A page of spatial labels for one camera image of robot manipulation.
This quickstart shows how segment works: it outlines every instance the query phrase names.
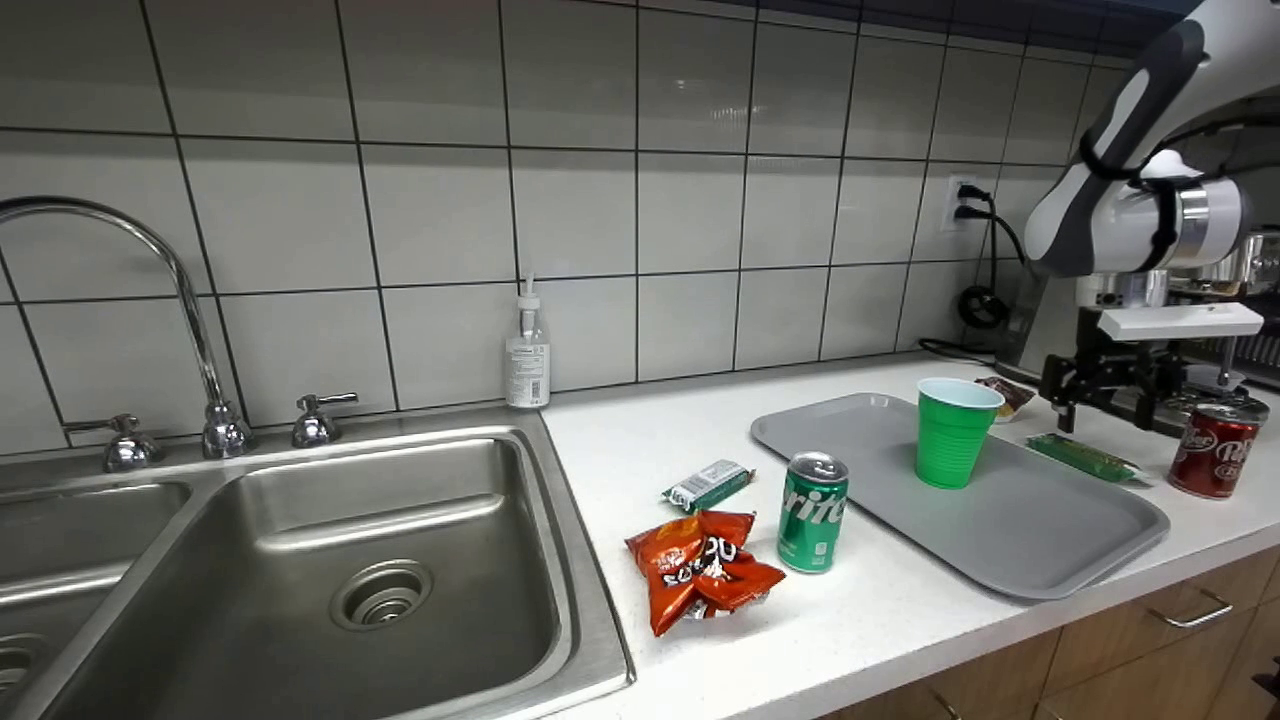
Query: gray tray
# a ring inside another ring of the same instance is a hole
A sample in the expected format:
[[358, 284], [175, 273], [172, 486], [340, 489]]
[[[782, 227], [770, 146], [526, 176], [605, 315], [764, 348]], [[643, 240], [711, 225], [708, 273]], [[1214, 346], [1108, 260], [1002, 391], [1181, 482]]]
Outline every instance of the gray tray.
[[752, 426], [770, 455], [833, 452], [846, 502], [1009, 600], [1072, 596], [1158, 546], [1166, 517], [1032, 450], [988, 441], [969, 489], [917, 482], [917, 405], [840, 396]]

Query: red can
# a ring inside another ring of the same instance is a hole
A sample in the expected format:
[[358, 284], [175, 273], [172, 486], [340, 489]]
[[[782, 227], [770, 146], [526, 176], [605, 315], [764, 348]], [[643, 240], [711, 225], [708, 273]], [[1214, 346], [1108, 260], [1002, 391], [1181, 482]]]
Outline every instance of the red can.
[[1197, 496], [1231, 496], [1265, 420], [1266, 405], [1252, 396], [1197, 405], [1166, 482]]

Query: white countertop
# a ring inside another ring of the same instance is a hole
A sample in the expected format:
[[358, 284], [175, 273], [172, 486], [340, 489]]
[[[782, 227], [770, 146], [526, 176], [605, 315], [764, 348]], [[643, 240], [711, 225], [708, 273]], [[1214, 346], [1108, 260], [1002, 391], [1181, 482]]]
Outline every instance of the white countertop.
[[[1280, 546], [1280, 426], [1255, 441], [1231, 502], [1197, 502], [1158, 486], [1177, 441], [1079, 409], [1076, 438], [1150, 471], [1155, 486], [1138, 496], [1172, 519], [1163, 546], [1102, 584], [1054, 606], [1009, 606], [846, 514], [833, 574], [786, 574], [739, 617], [683, 620], [658, 639], [646, 633], [643, 576], [625, 541], [672, 519], [658, 508], [672, 482], [720, 455], [755, 467], [755, 486], [724, 508], [755, 514], [752, 552], [774, 566], [782, 466], [747, 441], [747, 426], [846, 391], [912, 399], [921, 376], [988, 374], [964, 359], [880, 359], [711, 388], [605, 391], [545, 412], [636, 662], [632, 688], [566, 718], [819, 718]], [[1044, 399], [995, 426], [1009, 441], [1048, 427]]]

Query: green soda can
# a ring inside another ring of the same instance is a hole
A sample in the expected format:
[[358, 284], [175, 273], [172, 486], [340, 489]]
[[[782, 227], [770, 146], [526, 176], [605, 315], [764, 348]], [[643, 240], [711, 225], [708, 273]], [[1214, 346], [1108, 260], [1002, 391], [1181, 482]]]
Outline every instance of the green soda can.
[[828, 452], [799, 452], [786, 466], [774, 555], [792, 574], [828, 574], [835, 566], [840, 519], [846, 505], [846, 467]]

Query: sink drain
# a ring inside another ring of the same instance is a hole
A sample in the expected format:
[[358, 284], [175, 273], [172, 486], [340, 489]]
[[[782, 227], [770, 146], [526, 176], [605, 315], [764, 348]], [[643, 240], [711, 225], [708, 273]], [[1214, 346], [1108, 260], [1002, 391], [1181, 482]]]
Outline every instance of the sink drain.
[[429, 574], [417, 559], [368, 566], [330, 596], [330, 620], [344, 629], [387, 629], [412, 617], [429, 593]]
[[26, 645], [0, 645], [0, 696], [25, 688], [37, 652]]

